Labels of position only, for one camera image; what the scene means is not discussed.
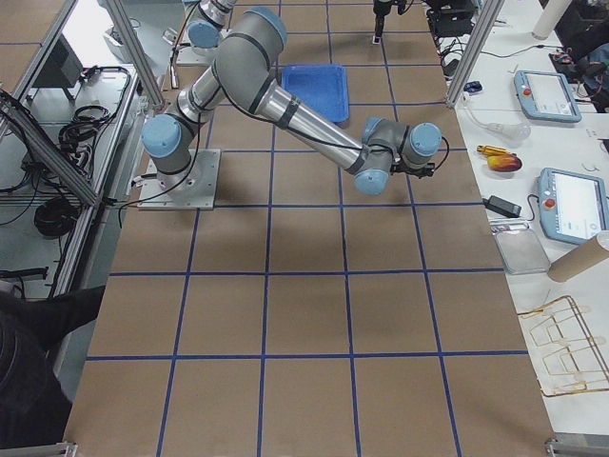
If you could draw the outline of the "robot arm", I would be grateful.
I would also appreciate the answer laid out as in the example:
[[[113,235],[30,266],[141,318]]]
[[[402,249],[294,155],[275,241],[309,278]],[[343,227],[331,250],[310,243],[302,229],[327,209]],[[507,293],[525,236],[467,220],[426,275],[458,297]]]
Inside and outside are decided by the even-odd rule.
[[[378,195],[395,172],[433,175],[442,133],[432,123],[414,127],[379,117],[367,120],[361,140],[283,89],[271,67],[287,42],[281,18],[252,7],[220,42],[206,71],[182,89],[167,110],[147,121],[142,143],[159,175],[182,178],[193,158],[188,150],[223,100],[243,114],[285,130],[354,177],[356,189]]]
[[[188,1],[191,4],[187,16],[187,38],[192,47],[200,50],[212,50],[223,40],[222,32],[226,31],[226,19],[231,15],[236,1]],[[410,8],[411,1],[373,1],[375,29],[372,43],[378,45],[382,41],[384,18],[396,7],[399,15],[405,14]]]

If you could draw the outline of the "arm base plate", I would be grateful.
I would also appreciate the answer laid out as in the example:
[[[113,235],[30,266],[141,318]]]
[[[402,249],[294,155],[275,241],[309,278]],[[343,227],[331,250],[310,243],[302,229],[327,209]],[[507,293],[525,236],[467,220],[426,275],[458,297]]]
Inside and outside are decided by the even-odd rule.
[[[147,173],[153,177],[143,181],[139,209],[214,210],[221,151],[190,149],[189,153],[194,164],[175,175],[159,173],[148,159]]]
[[[196,67],[209,66],[217,53],[218,47],[201,48],[192,46],[190,42],[178,43],[173,51],[171,63],[174,66]]]

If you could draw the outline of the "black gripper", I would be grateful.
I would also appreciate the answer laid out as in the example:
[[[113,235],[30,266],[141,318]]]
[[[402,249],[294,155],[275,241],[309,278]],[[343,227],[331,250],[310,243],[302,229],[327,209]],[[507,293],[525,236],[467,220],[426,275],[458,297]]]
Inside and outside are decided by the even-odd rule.
[[[406,0],[374,0],[373,12],[375,14],[375,29],[374,37],[381,38],[383,35],[383,19],[391,12],[391,9],[396,6],[399,15],[405,14],[407,11]]]
[[[392,173],[404,173],[407,175],[412,175],[418,177],[419,179],[423,177],[432,177],[436,170],[436,166],[434,163],[424,164],[420,168],[413,168],[407,165],[404,161],[392,165]]]

